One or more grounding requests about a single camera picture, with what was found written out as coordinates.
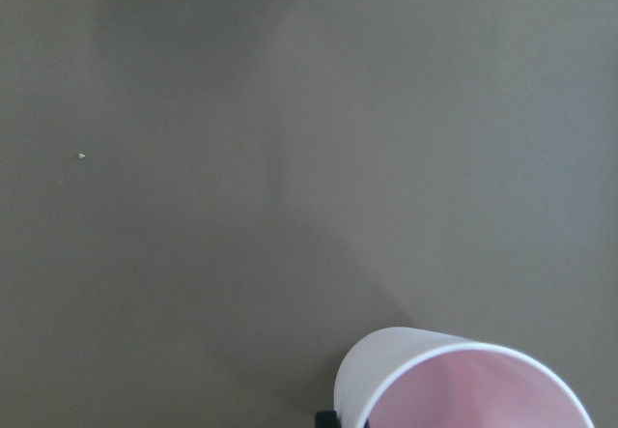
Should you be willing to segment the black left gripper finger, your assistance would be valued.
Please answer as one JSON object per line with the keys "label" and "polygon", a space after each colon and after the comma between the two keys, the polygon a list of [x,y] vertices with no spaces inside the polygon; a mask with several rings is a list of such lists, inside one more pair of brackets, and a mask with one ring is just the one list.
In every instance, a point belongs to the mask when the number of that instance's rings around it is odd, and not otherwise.
{"label": "black left gripper finger", "polygon": [[314,417],[315,428],[340,428],[340,420],[336,411],[319,411]]}

